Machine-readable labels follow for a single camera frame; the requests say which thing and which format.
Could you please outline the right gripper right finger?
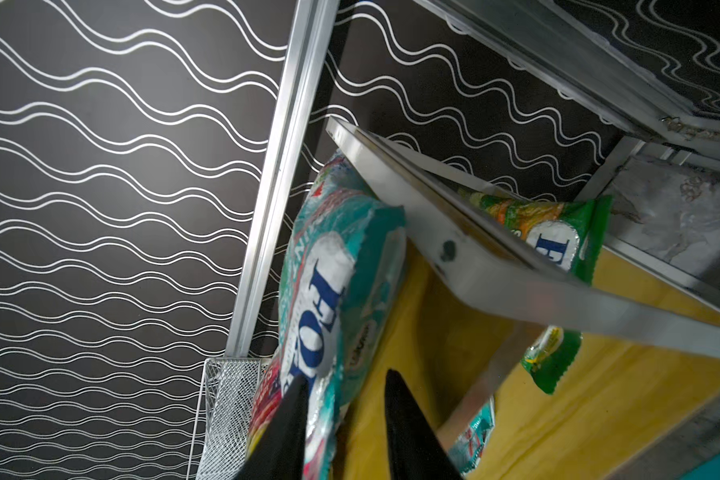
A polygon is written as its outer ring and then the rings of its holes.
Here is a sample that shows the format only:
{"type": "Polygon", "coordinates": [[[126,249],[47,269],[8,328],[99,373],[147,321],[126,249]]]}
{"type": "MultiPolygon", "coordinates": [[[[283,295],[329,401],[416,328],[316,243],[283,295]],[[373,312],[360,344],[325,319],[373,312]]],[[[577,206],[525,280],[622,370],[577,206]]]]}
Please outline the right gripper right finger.
{"type": "Polygon", "coordinates": [[[402,375],[388,369],[384,390],[390,478],[461,479],[402,375]]]}

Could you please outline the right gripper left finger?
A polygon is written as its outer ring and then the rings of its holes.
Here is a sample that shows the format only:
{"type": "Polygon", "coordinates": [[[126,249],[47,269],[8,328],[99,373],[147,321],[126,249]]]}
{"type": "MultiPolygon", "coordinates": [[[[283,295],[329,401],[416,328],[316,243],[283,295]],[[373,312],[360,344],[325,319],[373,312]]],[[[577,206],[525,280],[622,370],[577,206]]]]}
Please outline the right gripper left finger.
{"type": "Polygon", "coordinates": [[[308,413],[307,379],[289,385],[270,425],[236,479],[295,479],[303,475],[308,413]]]}

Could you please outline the teal Fox's candy bag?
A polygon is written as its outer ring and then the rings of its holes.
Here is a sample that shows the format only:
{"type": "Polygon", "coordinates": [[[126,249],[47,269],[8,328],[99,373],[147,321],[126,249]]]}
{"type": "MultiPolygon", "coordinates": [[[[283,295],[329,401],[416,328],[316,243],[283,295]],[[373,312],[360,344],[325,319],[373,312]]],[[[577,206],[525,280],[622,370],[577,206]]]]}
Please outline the teal Fox's candy bag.
{"type": "Polygon", "coordinates": [[[254,449],[291,382],[304,375],[304,479],[326,479],[336,431],[361,390],[406,257],[403,208],[377,198],[341,151],[323,167],[293,224],[279,285],[279,346],[252,411],[254,449]]]}

